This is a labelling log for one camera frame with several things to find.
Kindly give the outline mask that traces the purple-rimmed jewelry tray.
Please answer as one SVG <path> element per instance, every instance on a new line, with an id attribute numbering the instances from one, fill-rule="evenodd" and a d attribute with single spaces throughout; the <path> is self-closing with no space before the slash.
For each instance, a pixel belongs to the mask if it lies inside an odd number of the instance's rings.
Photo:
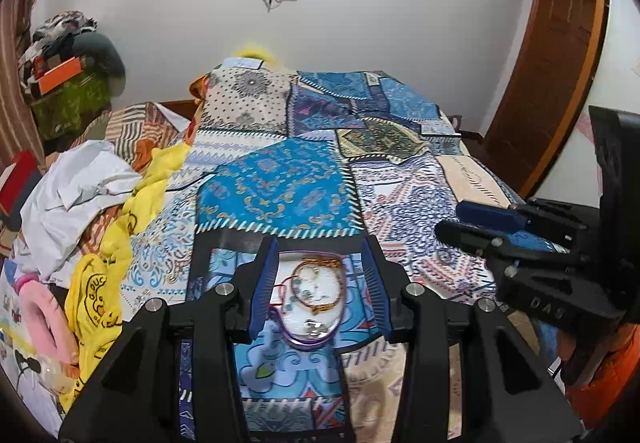
<path id="1" fill-rule="evenodd" d="M 293 250 L 280 253 L 269 319 L 288 344 L 314 351 L 337 333 L 346 309 L 344 255 Z"/>

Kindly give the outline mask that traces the orange object at right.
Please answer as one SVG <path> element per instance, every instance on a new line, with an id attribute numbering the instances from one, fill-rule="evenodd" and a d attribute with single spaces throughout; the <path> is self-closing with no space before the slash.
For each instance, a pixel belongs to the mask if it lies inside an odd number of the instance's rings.
<path id="1" fill-rule="evenodd" d="M 565 396 L 587 429 L 597 428 L 639 363 L 639 326 L 626 324 L 617 333 L 588 385 L 567 385 Z"/>

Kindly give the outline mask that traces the blue patchwork bedspread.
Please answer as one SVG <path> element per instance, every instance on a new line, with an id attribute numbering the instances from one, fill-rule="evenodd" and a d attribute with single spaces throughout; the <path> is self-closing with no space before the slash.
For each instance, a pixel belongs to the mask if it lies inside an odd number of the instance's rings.
<path id="1" fill-rule="evenodd" d="M 122 315 L 178 304 L 228 281 L 262 235 L 333 251 L 359 234 L 440 296 L 491 297 L 482 260 L 437 241 L 461 200 L 520 197 L 466 149 L 439 107 L 382 72 L 217 67 L 196 79 L 191 148 L 164 208 L 132 237 Z M 322 348 L 292 348 L 272 319 L 236 350 L 247 421 L 258 437 L 350 423 L 360 442 L 392 437 L 406 351 L 374 326 L 358 252 L 344 255 L 346 309 Z"/>

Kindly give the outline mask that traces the yellow printed cloth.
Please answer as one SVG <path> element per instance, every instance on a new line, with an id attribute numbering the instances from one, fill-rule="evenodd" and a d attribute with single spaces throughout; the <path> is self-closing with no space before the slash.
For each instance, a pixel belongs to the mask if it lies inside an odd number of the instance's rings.
<path id="1" fill-rule="evenodd" d="M 152 151 L 152 162 L 105 230 L 99 251 L 84 255 L 77 264 L 64 305 L 68 327 L 79 347 L 78 376 L 73 388 L 60 395 L 66 413 L 122 332 L 120 284 L 134 259 L 131 237 L 143 232 L 160 214 L 168 181 L 189 151 L 186 143 Z"/>

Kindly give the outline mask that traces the brown wooden door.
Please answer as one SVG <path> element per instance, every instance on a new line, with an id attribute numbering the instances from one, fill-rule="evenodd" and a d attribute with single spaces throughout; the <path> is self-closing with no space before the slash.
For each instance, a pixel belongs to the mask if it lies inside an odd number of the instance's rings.
<path id="1" fill-rule="evenodd" d="M 518 58 L 485 134 L 486 163 L 535 194 L 576 125 L 606 29 L 608 0 L 533 0 Z"/>

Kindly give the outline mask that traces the striped brown cloth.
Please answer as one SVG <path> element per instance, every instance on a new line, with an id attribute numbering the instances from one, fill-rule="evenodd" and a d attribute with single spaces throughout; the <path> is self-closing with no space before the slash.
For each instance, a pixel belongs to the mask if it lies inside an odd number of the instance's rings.
<path id="1" fill-rule="evenodd" d="M 106 113 L 104 139 L 134 171 L 145 171 L 154 150 L 181 139 L 191 122 L 160 103 L 141 103 Z"/>

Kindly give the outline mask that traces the white crumpled cloth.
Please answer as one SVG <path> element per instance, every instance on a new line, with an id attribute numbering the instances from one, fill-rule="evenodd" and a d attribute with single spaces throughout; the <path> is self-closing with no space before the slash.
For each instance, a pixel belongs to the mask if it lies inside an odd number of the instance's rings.
<path id="1" fill-rule="evenodd" d="M 82 234 L 100 212 L 125 203 L 140 181 L 111 142 L 91 140 L 62 153 L 21 209 L 11 255 L 16 274 L 70 286 Z"/>

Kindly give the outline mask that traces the pink fuzzy item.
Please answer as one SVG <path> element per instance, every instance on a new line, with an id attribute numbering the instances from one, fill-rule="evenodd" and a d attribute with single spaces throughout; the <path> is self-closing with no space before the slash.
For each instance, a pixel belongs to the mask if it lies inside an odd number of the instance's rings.
<path id="1" fill-rule="evenodd" d="M 23 281 L 18 292 L 22 318 L 35 349 L 65 365 L 77 365 L 79 349 L 66 315 L 40 281 Z"/>

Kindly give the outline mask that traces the green patterned bag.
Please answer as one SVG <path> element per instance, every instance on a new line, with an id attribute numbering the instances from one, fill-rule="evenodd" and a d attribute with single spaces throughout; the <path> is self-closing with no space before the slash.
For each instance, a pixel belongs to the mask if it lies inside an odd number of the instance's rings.
<path id="1" fill-rule="evenodd" d="M 111 104 L 106 76 L 83 72 L 30 104 L 40 138 L 50 141 L 77 132 L 84 122 L 98 116 Z"/>

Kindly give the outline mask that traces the dark green pillow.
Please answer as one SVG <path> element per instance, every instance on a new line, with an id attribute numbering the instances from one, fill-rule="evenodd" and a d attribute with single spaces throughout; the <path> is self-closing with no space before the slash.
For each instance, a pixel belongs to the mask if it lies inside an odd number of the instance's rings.
<path id="1" fill-rule="evenodd" d="M 112 96 L 121 96 L 126 87 L 126 68 L 114 44 L 98 32 L 85 32 L 75 36 L 75 56 L 93 59 L 93 65 L 106 75 Z"/>

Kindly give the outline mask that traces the orange box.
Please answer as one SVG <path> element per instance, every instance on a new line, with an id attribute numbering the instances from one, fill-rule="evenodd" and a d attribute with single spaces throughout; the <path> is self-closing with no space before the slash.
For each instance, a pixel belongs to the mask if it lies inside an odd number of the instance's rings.
<path id="1" fill-rule="evenodd" d="M 63 85 L 67 80 L 79 75 L 81 72 L 81 59 L 75 56 L 58 64 L 58 66 L 55 66 L 52 70 L 48 70 L 47 73 L 44 73 L 37 81 L 38 90 L 40 94 L 44 96 L 55 88 L 58 88 L 58 86 Z"/>

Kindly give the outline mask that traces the striped brown curtain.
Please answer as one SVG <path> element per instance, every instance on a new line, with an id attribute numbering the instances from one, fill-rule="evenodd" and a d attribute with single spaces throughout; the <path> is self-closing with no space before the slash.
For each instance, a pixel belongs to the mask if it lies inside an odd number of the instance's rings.
<path id="1" fill-rule="evenodd" d="M 43 147 L 21 89 L 18 59 L 32 44 L 30 26 L 36 0 L 1 0 L 1 169 L 21 151 L 43 161 Z"/>

